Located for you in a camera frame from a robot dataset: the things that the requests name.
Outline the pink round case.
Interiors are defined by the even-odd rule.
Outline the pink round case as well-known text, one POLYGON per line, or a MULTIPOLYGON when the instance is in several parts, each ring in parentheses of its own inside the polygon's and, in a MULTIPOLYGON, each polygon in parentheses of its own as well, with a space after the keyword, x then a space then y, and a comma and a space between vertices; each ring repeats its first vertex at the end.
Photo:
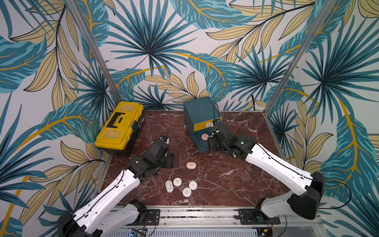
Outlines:
POLYGON ((203 133, 203 134, 201 135, 201 139, 202 139, 203 141, 207 141, 208 138, 209 138, 209 135, 208 135, 207 133, 203 133))

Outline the left aluminium frame post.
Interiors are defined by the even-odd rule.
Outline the left aluminium frame post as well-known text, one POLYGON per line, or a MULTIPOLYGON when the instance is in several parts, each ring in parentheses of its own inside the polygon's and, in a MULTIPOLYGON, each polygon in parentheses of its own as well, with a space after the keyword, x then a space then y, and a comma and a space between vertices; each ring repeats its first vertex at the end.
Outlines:
POLYGON ((100 67, 100 70, 105 77, 105 80, 109 86, 111 93, 114 95, 114 99, 117 105, 119 102, 122 101, 121 96, 116 88, 112 75, 101 55, 101 52, 99 50, 99 47, 97 46, 96 40, 90 30, 90 27, 86 22, 83 12, 80 9, 78 1, 67 0, 66 3, 68 7, 70 8, 72 15, 74 19, 76 20, 80 30, 82 31, 82 34, 89 46, 89 49, 93 53, 94 59, 98 63, 98 66, 100 67))

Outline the teal drawer cabinet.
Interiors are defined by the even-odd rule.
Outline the teal drawer cabinet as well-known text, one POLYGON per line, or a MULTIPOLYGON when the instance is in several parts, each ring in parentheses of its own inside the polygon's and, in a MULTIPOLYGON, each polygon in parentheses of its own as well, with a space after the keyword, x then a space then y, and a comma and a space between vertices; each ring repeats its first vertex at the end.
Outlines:
POLYGON ((209 96, 186 101, 184 103, 184 125, 194 144, 194 124, 197 122, 205 121, 206 119, 214 119, 220 117, 222 117, 221 113, 209 96))

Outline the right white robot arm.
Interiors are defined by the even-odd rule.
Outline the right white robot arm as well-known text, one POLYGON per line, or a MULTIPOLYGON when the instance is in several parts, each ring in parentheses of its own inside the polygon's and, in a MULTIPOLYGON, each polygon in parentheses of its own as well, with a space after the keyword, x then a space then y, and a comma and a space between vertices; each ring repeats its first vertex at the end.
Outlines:
POLYGON ((220 123, 210 128, 208 146, 211 152, 225 154, 246 161, 264 170, 281 183, 289 192, 273 198, 262 198, 255 211, 267 218, 296 214, 313 220, 324 191, 325 177, 301 170, 270 152, 257 140, 243 135, 236 137, 227 126, 220 123))

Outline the teal drawer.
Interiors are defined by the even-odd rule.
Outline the teal drawer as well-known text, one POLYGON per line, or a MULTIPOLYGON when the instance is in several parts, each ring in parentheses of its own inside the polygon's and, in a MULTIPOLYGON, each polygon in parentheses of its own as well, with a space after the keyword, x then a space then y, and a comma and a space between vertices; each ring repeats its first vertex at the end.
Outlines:
POLYGON ((208 145, 208 140, 207 141, 203 141, 201 139, 201 135, 203 133, 207 133, 209 136, 211 136, 211 132, 210 132, 210 129, 203 129, 203 130, 200 130, 200 131, 196 131, 194 133, 195 135, 195 144, 198 148, 198 152, 199 153, 205 153, 205 152, 208 152, 209 151, 209 145, 208 145))

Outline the right aluminium frame post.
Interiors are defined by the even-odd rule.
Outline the right aluminium frame post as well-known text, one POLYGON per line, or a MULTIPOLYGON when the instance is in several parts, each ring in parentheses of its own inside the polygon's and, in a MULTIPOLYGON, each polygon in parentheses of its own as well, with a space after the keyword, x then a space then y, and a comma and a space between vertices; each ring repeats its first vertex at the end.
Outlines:
POLYGON ((275 89, 274 93, 272 94, 272 97, 267 105, 267 107, 264 110, 264 115, 267 117, 270 112, 272 111, 275 101, 280 96, 282 90, 286 86, 287 82, 290 79, 290 76, 293 74, 293 71, 295 70, 296 66, 298 65, 299 61, 303 57, 303 55, 306 53, 307 49, 310 47, 312 41, 318 34, 318 31, 321 29, 324 21, 328 17, 329 13, 332 11, 334 5, 336 4, 336 0, 334 1, 326 1, 324 5, 322 5, 322 8, 320 9, 319 14, 315 17, 314 23, 311 25, 310 30, 308 33, 306 33, 304 40, 300 44, 299 49, 295 53, 291 63, 289 64, 289 67, 285 71, 285 74, 283 75, 282 80, 279 82, 277 88, 275 89))

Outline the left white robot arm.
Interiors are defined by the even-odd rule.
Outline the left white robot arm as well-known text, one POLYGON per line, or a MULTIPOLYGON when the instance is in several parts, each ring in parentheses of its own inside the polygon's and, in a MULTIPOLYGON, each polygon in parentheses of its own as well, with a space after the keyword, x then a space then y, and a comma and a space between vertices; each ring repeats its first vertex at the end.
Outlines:
POLYGON ((162 168, 173 168, 175 156, 169 149, 169 138, 161 135, 148 150, 130 159, 117 178, 88 204, 74 213, 66 212, 57 222, 60 237, 106 237, 130 224, 144 225, 147 208, 134 199, 122 209, 113 208, 147 178, 162 168))

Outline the yellow top drawer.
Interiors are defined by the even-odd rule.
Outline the yellow top drawer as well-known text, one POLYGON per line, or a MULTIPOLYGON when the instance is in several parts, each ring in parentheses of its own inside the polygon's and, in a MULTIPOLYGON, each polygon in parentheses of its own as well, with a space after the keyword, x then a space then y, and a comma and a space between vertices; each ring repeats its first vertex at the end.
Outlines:
POLYGON ((211 128, 215 125, 214 120, 222 120, 222 119, 223 118, 216 118, 216 119, 210 118, 210 119, 206 119, 205 121, 197 122, 194 124, 193 131, 196 132, 196 131, 200 131, 206 128, 211 128))

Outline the aluminium frame post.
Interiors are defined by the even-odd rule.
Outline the aluminium frame post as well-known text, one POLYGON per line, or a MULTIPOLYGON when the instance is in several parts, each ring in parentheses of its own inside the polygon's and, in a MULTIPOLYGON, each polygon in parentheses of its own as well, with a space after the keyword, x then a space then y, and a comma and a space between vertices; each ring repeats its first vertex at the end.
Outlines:
POLYGON ((324 5, 322 5, 322 8, 320 9, 319 14, 315 17, 314 23, 311 25, 310 30, 308 33, 306 33, 304 40, 300 44, 299 49, 295 53, 291 63, 289 64, 289 67, 285 71, 285 74, 283 75, 282 80, 279 82, 277 88, 275 89, 274 93, 272 94, 272 97, 267 105, 267 107, 264 110, 264 115, 267 117, 270 112, 272 111, 275 101, 280 96, 282 90, 286 86, 287 82, 290 79, 290 76, 293 74, 293 71, 295 70, 296 66, 298 65, 299 61, 303 57, 303 55, 306 53, 307 49, 310 47, 312 41, 318 34, 318 31, 321 29, 324 21, 328 17, 329 13, 332 11, 334 5, 336 4, 336 0, 334 1, 326 1, 324 5))
POLYGON ((98 63, 98 66, 100 67, 100 70, 105 77, 105 80, 109 86, 111 93, 114 95, 114 99, 117 105, 119 102, 122 101, 121 96, 116 88, 112 75, 101 55, 101 52, 99 50, 99 47, 97 46, 96 40, 90 30, 90 27, 86 22, 83 12, 80 9, 78 1, 67 0, 66 3, 68 7, 70 8, 72 15, 74 19, 76 20, 80 30, 82 31, 82 34, 89 46, 89 49, 93 53, 94 59, 98 63))

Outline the pink oval earphone case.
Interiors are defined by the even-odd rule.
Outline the pink oval earphone case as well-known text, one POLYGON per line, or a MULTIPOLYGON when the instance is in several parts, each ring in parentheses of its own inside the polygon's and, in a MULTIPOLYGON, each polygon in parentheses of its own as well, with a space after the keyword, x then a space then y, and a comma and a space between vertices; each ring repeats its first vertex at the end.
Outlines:
POLYGON ((194 170, 194 169, 196 169, 196 167, 197 167, 197 165, 196 165, 195 162, 188 162, 186 164, 186 168, 189 169, 189 170, 194 170))

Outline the yellow black toolbox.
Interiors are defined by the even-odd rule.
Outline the yellow black toolbox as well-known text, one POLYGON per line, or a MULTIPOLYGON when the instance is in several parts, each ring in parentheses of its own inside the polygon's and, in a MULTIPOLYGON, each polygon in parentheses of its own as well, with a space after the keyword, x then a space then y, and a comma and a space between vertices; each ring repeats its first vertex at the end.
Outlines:
POLYGON ((98 134, 95 146, 109 155, 128 157, 145 121, 144 107, 120 102, 98 134))

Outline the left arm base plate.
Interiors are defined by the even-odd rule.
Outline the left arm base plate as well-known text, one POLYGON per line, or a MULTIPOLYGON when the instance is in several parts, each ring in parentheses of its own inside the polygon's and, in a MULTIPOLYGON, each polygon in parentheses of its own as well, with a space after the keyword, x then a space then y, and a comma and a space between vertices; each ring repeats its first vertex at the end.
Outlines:
POLYGON ((135 222, 129 226, 156 226, 160 220, 160 209, 147 209, 140 213, 135 222))

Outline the white round case right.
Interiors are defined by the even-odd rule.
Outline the white round case right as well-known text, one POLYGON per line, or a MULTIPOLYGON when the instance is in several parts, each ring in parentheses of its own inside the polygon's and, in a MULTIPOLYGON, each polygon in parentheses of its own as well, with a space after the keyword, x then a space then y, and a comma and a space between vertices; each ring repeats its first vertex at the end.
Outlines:
POLYGON ((197 184, 196 181, 191 181, 191 182, 189 183, 188 187, 189 187, 192 191, 194 191, 194 190, 196 190, 196 189, 198 188, 198 184, 197 184))

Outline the white round case upper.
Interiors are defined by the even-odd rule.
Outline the white round case upper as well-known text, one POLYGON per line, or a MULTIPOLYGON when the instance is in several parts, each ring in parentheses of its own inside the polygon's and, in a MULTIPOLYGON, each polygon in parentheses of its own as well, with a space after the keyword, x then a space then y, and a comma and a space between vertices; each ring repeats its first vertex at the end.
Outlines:
POLYGON ((182 180, 181 180, 181 178, 179 178, 179 177, 174 178, 174 180, 173 180, 172 182, 173 182, 173 185, 174 185, 175 187, 179 187, 179 186, 182 185, 182 180))

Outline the white oval earphone case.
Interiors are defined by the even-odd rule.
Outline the white oval earphone case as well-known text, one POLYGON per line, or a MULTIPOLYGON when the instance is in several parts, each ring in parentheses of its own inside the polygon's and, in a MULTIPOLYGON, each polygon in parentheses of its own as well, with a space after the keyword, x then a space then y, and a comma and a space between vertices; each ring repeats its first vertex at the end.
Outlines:
POLYGON ((174 191, 174 185, 171 180, 167 180, 165 182, 165 188, 168 193, 172 193, 174 191))

